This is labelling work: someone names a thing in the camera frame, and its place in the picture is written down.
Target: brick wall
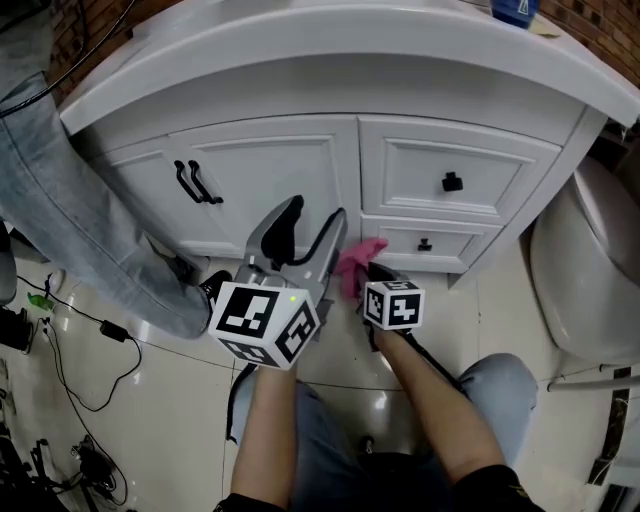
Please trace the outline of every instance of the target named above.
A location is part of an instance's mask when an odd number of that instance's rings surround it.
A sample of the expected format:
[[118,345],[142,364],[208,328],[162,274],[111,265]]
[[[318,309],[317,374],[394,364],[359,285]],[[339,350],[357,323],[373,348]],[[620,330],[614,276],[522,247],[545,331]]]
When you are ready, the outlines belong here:
[[640,87],[640,0],[540,0],[542,14]]
[[[62,101],[73,88],[86,77],[100,62],[107,58],[132,37],[131,29],[138,23],[160,11],[177,4],[180,0],[138,0],[117,32],[105,44],[76,70],[54,92],[57,103]],[[52,3],[52,23],[54,26],[54,45],[51,54],[51,67],[47,79],[51,83],[62,76],[77,62],[84,40],[84,29],[80,16],[79,2],[83,3],[87,20],[87,50],[109,31],[122,15],[130,0],[54,0]]]
[[[138,0],[116,34],[56,90],[56,101],[60,102],[95,66],[128,41],[135,25],[179,1]],[[129,0],[54,0],[55,44],[47,76],[50,82],[76,62],[82,47],[83,26],[78,2],[83,2],[86,12],[87,49],[93,48],[129,4]],[[640,87],[640,0],[541,0],[540,9],[598,58]]]

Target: toilet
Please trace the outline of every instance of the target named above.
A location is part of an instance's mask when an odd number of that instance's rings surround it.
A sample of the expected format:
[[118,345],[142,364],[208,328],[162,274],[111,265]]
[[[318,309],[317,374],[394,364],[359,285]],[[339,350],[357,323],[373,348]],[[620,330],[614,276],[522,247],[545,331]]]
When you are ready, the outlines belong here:
[[531,272],[560,348],[640,362],[640,208],[600,163],[585,158],[538,218]]

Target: leg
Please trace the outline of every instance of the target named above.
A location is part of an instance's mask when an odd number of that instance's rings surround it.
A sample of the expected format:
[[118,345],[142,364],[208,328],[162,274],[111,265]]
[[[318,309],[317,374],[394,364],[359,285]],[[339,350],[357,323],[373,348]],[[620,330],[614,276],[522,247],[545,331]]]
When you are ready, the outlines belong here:
[[[238,441],[247,422],[256,373],[239,387],[231,433]],[[349,510],[366,505],[369,478],[348,447],[346,436],[318,395],[298,383],[296,393],[298,459],[292,510]]]
[[538,385],[525,364],[512,354],[481,359],[460,377],[467,395],[493,429],[509,466],[522,447]]
[[[0,109],[46,86],[21,84]],[[126,310],[183,338],[199,336],[210,306],[154,254],[149,240],[69,144],[51,97],[0,120],[0,217],[47,258]]]

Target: blue bottle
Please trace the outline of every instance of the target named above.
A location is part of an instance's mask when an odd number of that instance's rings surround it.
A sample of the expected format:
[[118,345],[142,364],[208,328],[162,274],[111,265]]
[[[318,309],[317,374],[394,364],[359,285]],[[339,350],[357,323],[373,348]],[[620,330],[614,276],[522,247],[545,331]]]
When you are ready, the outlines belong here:
[[540,0],[491,0],[493,17],[527,29],[540,8]]

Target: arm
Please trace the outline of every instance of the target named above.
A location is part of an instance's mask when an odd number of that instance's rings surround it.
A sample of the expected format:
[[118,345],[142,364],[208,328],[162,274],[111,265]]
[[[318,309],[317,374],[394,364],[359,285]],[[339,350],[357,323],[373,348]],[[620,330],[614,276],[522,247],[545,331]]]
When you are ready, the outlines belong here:
[[479,469],[505,464],[493,432],[466,397],[395,332],[376,330],[375,342],[409,396],[453,484]]
[[288,508],[296,466],[295,394],[295,366],[258,370],[231,493]]

